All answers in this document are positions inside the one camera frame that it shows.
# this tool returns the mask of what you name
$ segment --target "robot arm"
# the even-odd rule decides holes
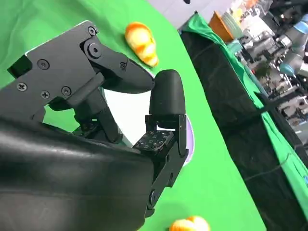
[[[165,70],[153,80],[96,33],[85,21],[9,68],[16,80],[0,90],[3,231],[138,230],[185,162],[179,74]],[[146,134],[133,148],[114,144],[121,137],[100,87],[152,90]],[[37,115],[46,105],[73,108],[80,128],[68,133],[43,124]]]
[[[286,58],[280,65],[280,72],[289,76],[300,74],[308,77],[308,64],[303,61],[307,41],[308,14],[279,38],[279,42],[285,48],[290,48]]]

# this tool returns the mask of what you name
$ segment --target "green table surface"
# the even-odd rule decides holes
[[[265,230],[211,115],[202,85],[176,29],[147,1],[6,0],[1,8],[1,86],[13,80],[6,69],[23,53],[84,20],[96,24],[103,44],[138,62],[123,34],[130,22],[147,24],[156,39],[160,59],[158,67],[151,71],[175,69],[182,77],[186,110],[195,134],[195,152],[173,188],[164,190],[156,212],[146,219],[141,230],[164,230],[175,220],[191,215],[204,217],[213,231]],[[77,127],[73,114],[48,108],[44,122],[72,131]]]

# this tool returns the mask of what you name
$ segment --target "green cloth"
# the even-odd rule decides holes
[[[177,30],[145,0],[8,0],[1,3],[0,84],[12,81],[6,69],[27,50],[90,20],[100,41],[139,62],[124,40],[128,23],[153,31],[162,69],[177,70],[183,81],[187,114],[195,134],[195,153],[173,188],[167,188],[142,231],[162,231],[175,220],[204,217],[213,231],[264,231],[258,210],[234,165],[211,115],[202,85]],[[72,111],[47,110],[46,123],[72,131]]]
[[[236,59],[233,53],[228,50],[228,47],[222,39],[212,31],[202,17],[196,14],[188,22],[186,28],[184,28],[184,31],[198,33],[220,45],[222,51],[237,74],[237,77],[240,79],[248,92],[251,100],[254,102],[256,107],[263,107],[262,102],[255,95],[255,92],[260,92],[258,87],[249,78],[243,65]],[[294,148],[290,146],[288,141],[278,131],[269,113],[263,113],[262,118],[279,162],[283,164],[282,169],[285,172],[308,220],[308,186],[305,182],[305,177],[308,176],[308,170],[294,151]]]

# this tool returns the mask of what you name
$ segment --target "screw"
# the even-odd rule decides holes
[[[89,32],[89,34],[90,34],[91,36],[96,35],[96,31],[95,31],[95,29],[94,29],[93,27],[91,27],[91,26],[89,26],[89,28],[88,28],[88,32]]]
[[[90,130],[94,128],[94,124],[90,123]]]
[[[72,91],[71,91],[71,89],[69,87],[62,87],[61,93],[64,96],[70,96]]]
[[[154,205],[156,200],[157,200],[157,195],[156,195],[155,190],[153,190],[150,195],[150,204]]]
[[[120,68],[121,68],[122,70],[125,70],[125,69],[126,69],[126,64],[123,63],[123,62],[121,62],[121,63],[120,63]]]
[[[38,66],[42,70],[47,70],[49,68],[49,63],[45,59],[38,60]]]
[[[49,98],[49,92],[48,92],[48,91],[45,91],[45,90],[44,90],[44,91],[41,92],[40,95],[41,95],[41,97],[42,97],[43,99],[45,99],[45,100]]]
[[[81,129],[82,130],[88,130],[89,128],[88,128],[88,126],[86,124],[83,124],[83,125],[81,125]]]
[[[18,83],[17,84],[17,89],[19,90],[19,91],[25,91],[25,90],[27,90],[27,85],[25,84],[25,83]]]
[[[102,55],[102,51],[100,49],[100,46],[97,45],[96,43],[91,43],[88,46],[88,52],[89,52],[89,55],[91,55],[92,58],[94,58],[94,59],[98,59]]]

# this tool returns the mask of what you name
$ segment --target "orange fruit toy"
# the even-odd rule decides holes
[[[125,39],[135,54],[147,65],[154,67],[158,64],[156,42],[151,30],[142,23],[130,23],[126,27]]]
[[[169,231],[210,231],[210,227],[202,217],[191,216],[175,221]]]

